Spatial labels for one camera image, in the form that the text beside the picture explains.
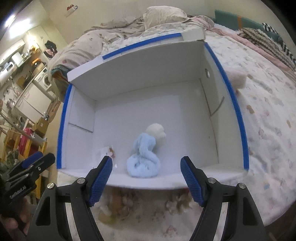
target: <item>black and white striped cloth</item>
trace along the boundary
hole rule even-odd
[[[273,32],[273,33],[276,33],[278,34],[278,32],[273,28],[271,27],[269,24],[267,23],[262,23],[263,25],[263,28],[265,31],[267,32]],[[294,58],[293,54],[291,53],[291,51],[288,49],[287,45],[284,43],[284,41],[280,41],[279,44],[281,45],[281,48],[283,50],[283,52],[290,57],[290,59],[293,61],[293,63],[296,65],[296,59]]]

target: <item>open box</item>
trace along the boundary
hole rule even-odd
[[[249,169],[242,115],[203,30],[148,39],[68,73],[58,137],[57,168],[76,177],[96,167],[100,149],[116,154],[107,185],[139,189],[187,187],[180,160],[189,156],[208,177],[226,181]],[[133,142],[152,123],[166,144],[155,150],[154,178],[128,175]]]

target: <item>metal screw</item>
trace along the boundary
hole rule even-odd
[[[239,183],[239,187],[240,187],[241,189],[245,189],[247,186],[246,186],[246,184],[244,184],[244,183]]]
[[[47,188],[48,189],[52,189],[54,187],[54,183],[49,183],[49,184],[47,184]]]
[[[84,178],[79,178],[78,180],[77,180],[77,183],[79,183],[79,184],[82,184],[82,183],[84,183],[85,182],[85,179]]]
[[[208,181],[209,183],[214,184],[214,183],[216,182],[216,179],[213,178],[213,177],[209,177],[209,178],[207,179],[207,181]]]

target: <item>fluffy blue fabric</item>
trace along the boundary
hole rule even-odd
[[[158,174],[160,161],[152,152],[155,145],[156,140],[154,137],[147,133],[139,135],[133,143],[133,148],[136,153],[127,160],[129,175],[132,177],[148,178]]]

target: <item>blue gripper pad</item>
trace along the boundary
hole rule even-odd
[[[31,156],[29,156],[27,159],[22,161],[22,168],[27,169],[29,166],[31,166],[35,161],[40,159],[43,156],[41,151],[37,151]]]
[[[187,164],[184,157],[181,159],[180,167],[193,200],[197,202],[201,207],[203,207],[205,204],[205,201],[202,197],[202,187],[197,181],[197,179],[195,178],[195,175],[193,174],[191,168]]]
[[[89,205],[92,207],[98,202],[103,193],[104,187],[112,171],[113,163],[111,157],[105,156],[97,167],[99,173],[90,187]]]

